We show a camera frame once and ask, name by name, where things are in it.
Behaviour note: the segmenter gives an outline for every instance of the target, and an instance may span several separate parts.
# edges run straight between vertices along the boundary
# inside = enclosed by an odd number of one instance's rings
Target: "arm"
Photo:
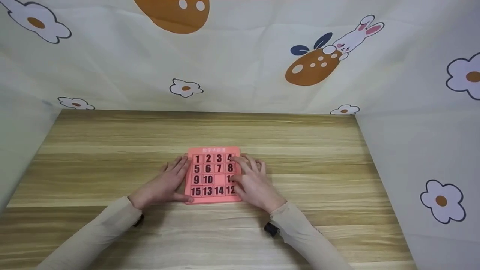
[[[81,270],[102,250],[132,227],[142,215],[127,197],[110,204],[93,221],[65,241],[42,261],[37,270]]]
[[[287,202],[271,212],[270,218],[271,223],[280,230],[285,243],[307,259],[313,269],[353,269],[294,204]]]
[[[231,179],[242,200],[270,213],[271,223],[280,230],[285,243],[296,249],[315,270],[351,270],[337,249],[307,220],[292,203],[287,202],[266,176],[266,165],[249,155],[234,157],[244,175]]]
[[[142,210],[146,207],[166,201],[192,202],[192,197],[175,192],[189,165],[186,155],[167,163],[157,177],[128,197],[122,197],[110,204],[99,216],[42,261],[36,270],[86,269],[102,250],[140,219]]]

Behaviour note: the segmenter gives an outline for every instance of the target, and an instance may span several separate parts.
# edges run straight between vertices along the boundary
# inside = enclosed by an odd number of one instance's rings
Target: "orange egg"
[[[176,34],[190,34],[203,27],[210,0],[135,0],[158,27]]]
[[[298,58],[285,73],[285,79],[298,86],[312,86],[328,77],[338,66],[342,55],[336,51],[325,54],[321,49],[311,51]]]

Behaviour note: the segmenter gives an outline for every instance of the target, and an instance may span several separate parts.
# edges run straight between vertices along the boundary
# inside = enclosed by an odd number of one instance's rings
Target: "wooden surface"
[[[0,219],[0,269],[30,269],[112,200],[199,146],[239,146],[356,269],[413,270],[354,117],[64,110]],[[93,269],[310,269],[245,203],[152,207]]]

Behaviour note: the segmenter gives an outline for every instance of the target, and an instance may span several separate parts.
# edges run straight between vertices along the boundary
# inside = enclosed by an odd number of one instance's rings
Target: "wrist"
[[[146,196],[143,196],[138,191],[133,192],[127,198],[132,203],[132,206],[140,211],[144,210],[150,205],[148,199],[146,199]]]
[[[287,200],[285,198],[283,198],[282,196],[278,195],[277,198],[275,198],[274,200],[268,202],[265,207],[264,207],[264,210],[267,212],[267,213],[271,213],[273,211],[275,211],[276,209],[280,208],[282,205],[286,204],[287,203]]]

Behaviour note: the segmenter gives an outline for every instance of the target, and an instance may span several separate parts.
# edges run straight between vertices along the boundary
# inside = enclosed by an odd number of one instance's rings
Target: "number puzzle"
[[[188,150],[192,163],[185,180],[185,194],[194,198],[187,204],[239,202],[230,177],[241,173],[240,165],[230,160],[240,156],[238,147],[196,147]]]

